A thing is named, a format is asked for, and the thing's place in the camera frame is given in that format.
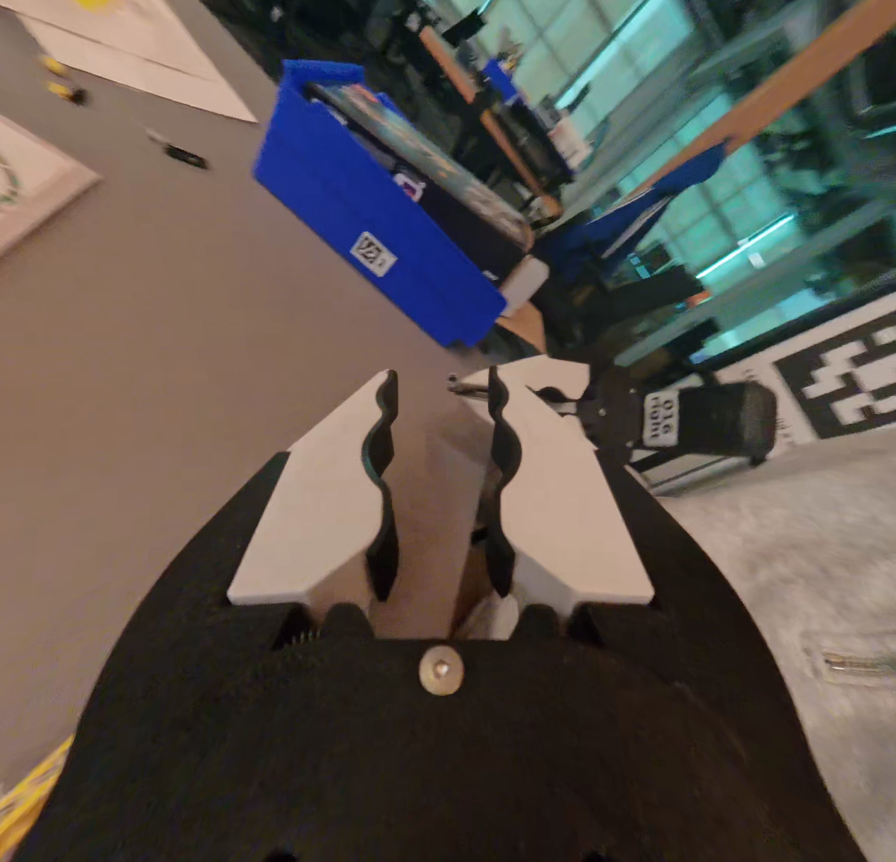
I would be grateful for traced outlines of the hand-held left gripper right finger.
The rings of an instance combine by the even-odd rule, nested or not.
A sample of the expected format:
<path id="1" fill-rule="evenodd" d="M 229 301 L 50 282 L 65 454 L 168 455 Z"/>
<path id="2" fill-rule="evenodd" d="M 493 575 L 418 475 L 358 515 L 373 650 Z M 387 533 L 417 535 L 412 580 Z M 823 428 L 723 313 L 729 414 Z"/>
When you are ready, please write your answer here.
<path id="1" fill-rule="evenodd" d="M 494 593 L 567 620 L 582 605 L 655 597 L 595 447 L 520 375 L 492 367 L 487 408 L 499 478 L 487 527 Z"/>

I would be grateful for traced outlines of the blue plastic storage bin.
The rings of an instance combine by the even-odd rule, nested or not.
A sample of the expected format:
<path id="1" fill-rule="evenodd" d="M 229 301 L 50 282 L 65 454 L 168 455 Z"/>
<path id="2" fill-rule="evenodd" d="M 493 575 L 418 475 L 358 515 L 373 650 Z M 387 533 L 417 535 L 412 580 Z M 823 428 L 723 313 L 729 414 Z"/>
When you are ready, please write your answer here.
<path id="1" fill-rule="evenodd" d="M 322 101 L 365 91 L 358 64 L 283 60 L 277 96 L 252 166 L 254 179 L 447 347 L 483 341 L 506 301 L 456 243 L 400 188 Z"/>

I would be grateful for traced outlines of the wooden background table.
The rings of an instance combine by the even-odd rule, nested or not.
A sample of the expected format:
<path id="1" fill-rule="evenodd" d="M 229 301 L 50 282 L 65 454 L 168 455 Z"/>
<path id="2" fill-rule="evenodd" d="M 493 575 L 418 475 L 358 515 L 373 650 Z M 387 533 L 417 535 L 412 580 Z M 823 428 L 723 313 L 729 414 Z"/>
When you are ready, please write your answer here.
<path id="1" fill-rule="evenodd" d="M 459 121 L 449 154 L 484 182 L 520 185 L 521 207 L 538 213 L 537 227 L 559 221 L 565 212 L 562 189 L 573 173 L 548 130 L 521 94 L 505 99 L 487 70 L 469 70 L 459 49 L 438 31 L 424 0 L 399 0 L 394 26 L 403 54 L 424 86 Z"/>

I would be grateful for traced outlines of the person's grey fleece jacket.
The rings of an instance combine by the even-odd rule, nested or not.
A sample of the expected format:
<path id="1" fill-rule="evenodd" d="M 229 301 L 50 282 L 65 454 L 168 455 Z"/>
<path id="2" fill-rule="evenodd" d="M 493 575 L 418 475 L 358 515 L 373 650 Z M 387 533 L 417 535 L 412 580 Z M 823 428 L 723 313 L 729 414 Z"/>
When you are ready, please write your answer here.
<path id="1" fill-rule="evenodd" d="M 769 645 L 867 860 L 895 859 L 894 429 L 662 498 Z"/>

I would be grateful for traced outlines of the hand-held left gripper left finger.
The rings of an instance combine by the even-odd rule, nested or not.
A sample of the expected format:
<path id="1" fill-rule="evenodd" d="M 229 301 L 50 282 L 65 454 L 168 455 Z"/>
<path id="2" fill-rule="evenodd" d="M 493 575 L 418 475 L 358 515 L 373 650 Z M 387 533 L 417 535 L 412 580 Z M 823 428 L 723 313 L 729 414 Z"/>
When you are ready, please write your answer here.
<path id="1" fill-rule="evenodd" d="M 385 473 L 398 412 L 398 374 L 382 370 L 287 450 L 232 605 L 297 603 L 321 622 L 339 603 L 368 613 L 389 598 L 399 538 Z"/>

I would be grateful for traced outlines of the yellow printed booklet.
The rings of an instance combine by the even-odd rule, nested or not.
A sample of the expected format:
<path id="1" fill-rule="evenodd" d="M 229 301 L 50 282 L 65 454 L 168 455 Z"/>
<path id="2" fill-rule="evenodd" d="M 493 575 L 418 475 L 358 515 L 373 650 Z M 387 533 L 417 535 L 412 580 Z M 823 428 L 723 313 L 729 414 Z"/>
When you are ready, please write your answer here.
<path id="1" fill-rule="evenodd" d="M 1 860 L 10 860 L 47 803 L 73 744 L 68 737 L 1 799 Z"/>

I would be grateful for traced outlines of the long wooden beam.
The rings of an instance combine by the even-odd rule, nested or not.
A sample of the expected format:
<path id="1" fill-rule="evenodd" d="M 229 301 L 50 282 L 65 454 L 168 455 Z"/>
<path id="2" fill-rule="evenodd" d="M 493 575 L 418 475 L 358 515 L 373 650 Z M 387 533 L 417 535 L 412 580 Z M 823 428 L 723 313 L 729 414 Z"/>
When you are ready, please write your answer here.
<path id="1" fill-rule="evenodd" d="M 722 118 L 644 180 L 632 195 L 706 149 L 724 144 L 733 153 L 753 140 L 785 111 L 817 91 L 895 25 L 895 0 L 859 0 Z"/>

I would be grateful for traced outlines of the black white marker board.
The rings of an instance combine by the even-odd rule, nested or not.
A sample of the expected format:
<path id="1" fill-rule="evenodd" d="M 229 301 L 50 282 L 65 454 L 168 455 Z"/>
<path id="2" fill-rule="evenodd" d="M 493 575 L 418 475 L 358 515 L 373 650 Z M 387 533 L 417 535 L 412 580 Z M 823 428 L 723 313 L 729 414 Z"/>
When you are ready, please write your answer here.
<path id="1" fill-rule="evenodd" d="M 895 423 L 895 294 L 716 372 L 755 381 L 777 397 L 770 456 L 798 445 L 892 428 Z"/>

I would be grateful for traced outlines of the blue background chair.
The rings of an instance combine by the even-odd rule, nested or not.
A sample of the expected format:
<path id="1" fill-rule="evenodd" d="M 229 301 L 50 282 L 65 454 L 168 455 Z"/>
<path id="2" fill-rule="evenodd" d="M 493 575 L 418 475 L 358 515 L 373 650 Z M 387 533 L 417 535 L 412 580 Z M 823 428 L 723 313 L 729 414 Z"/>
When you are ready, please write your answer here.
<path id="1" fill-rule="evenodd" d="M 612 276 L 678 196 L 712 178 L 726 158 L 725 141 L 707 148 L 603 214 L 581 212 L 542 234 L 532 256 L 568 284 L 582 278 L 590 266 L 600 278 Z"/>

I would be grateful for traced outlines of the white sheet green print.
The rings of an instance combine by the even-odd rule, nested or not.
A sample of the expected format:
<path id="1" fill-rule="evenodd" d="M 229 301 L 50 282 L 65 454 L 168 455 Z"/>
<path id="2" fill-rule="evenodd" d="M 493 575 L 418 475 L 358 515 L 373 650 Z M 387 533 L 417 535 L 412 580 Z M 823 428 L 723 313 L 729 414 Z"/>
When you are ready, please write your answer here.
<path id="1" fill-rule="evenodd" d="M 101 180 L 68 154 L 1 117 L 1 254 Z"/>

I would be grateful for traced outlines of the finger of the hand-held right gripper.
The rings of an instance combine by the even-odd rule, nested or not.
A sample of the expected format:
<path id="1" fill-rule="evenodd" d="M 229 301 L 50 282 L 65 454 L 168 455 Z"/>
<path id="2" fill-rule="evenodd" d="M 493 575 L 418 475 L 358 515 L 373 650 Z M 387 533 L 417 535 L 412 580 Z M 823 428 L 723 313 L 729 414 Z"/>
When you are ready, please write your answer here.
<path id="1" fill-rule="evenodd" d="M 557 360 L 544 354 L 485 368 L 466 377 L 453 374 L 452 395 L 463 399 L 468 408 L 484 421 L 491 421 L 488 409 L 491 369 L 495 369 L 500 378 L 517 380 L 547 399 L 549 404 L 559 404 L 561 407 L 582 398 L 591 382 L 588 364 Z"/>

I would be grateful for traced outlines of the white instruction sheet yellow patch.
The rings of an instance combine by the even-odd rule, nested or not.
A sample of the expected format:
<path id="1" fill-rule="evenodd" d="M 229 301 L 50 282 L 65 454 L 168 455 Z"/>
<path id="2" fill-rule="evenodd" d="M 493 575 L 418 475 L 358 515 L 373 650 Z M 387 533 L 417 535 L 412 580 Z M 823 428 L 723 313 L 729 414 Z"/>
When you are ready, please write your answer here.
<path id="1" fill-rule="evenodd" d="M 212 79 L 214 65 L 166 0 L 1 0 L 47 48 L 65 33 L 183 73 Z"/>

